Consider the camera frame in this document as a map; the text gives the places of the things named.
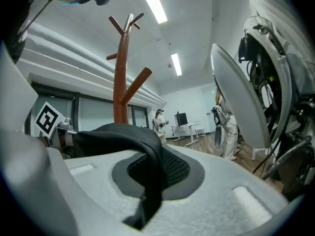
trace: computer monitor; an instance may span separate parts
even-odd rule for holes
[[[176,126],[182,126],[188,123],[186,113],[177,113],[174,117]]]

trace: coat rack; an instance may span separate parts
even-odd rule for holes
[[[107,60],[117,60],[114,77],[114,122],[128,124],[127,103],[134,96],[137,90],[142,86],[142,84],[147,80],[147,78],[152,74],[152,71],[149,68],[145,67],[126,90],[126,67],[130,31],[132,26],[140,29],[137,21],[143,16],[144,13],[141,13],[133,19],[133,15],[130,14],[128,16],[124,29],[121,28],[121,26],[112,16],[109,17],[109,21],[113,24],[113,26],[121,35],[118,52],[106,57]]]

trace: white robot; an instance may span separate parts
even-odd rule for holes
[[[278,10],[268,10],[267,5]],[[241,61],[251,62],[251,81],[216,44],[211,52],[214,75],[249,145],[269,148],[276,139],[282,142],[279,157],[264,178],[280,170],[291,154],[304,155],[297,173],[301,184],[290,192],[293,202],[233,162],[188,148],[162,146],[153,131],[131,125],[127,129],[133,134],[143,132],[142,139],[149,138],[147,144],[158,142],[152,147],[140,143],[137,149],[126,143],[126,149],[115,151],[116,136],[112,136],[102,148],[113,153],[64,161],[55,148],[17,132],[37,94],[2,45],[0,171],[7,202],[18,204],[14,214],[26,214],[34,227],[48,235],[257,236],[276,232],[302,201],[301,185],[313,177],[314,48],[286,0],[251,0],[251,6],[256,15],[245,23],[246,39],[239,52]],[[273,94],[268,111],[259,90],[266,83]],[[111,124],[105,128],[119,130]],[[78,132],[75,141],[81,138]]]

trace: ceiling light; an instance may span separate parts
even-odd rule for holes
[[[179,64],[179,58],[178,58],[177,53],[172,54],[171,57],[175,66],[177,76],[180,76],[182,74],[182,70],[181,70],[181,65]]]
[[[159,24],[166,22],[167,18],[166,18],[161,2],[159,0],[146,0],[146,1],[149,7],[151,8],[154,16],[156,17],[157,22]]]

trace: wooden floor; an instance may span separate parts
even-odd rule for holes
[[[191,145],[186,145],[187,143],[190,143],[190,137],[189,138],[184,138],[178,141],[174,141],[174,139],[166,140],[167,144],[170,145],[177,145],[185,148],[191,148],[200,152],[204,152],[207,154],[215,155],[215,156],[223,156],[223,149],[221,148],[220,150],[217,150],[214,144],[214,135],[206,135],[206,137],[201,137],[199,138],[199,141],[191,144]],[[264,156],[258,156],[255,161],[252,161],[252,147],[247,145],[246,143],[242,142],[241,144],[238,145],[240,151],[236,154],[236,159],[233,161],[242,167],[244,167],[246,170],[249,172],[253,172],[253,170],[256,168],[256,166],[264,159]],[[266,165],[264,167],[262,175],[266,173],[267,167],[272,164],[272,159],[268,159],[266,162]],[[255,173],[257,177],[260,176],[262,172],[262,168],[258,169]],[[280,181],[272,180],[268,178],[266,180],[268,184],[270,184],[273,188],[281,192],[283,185]]]

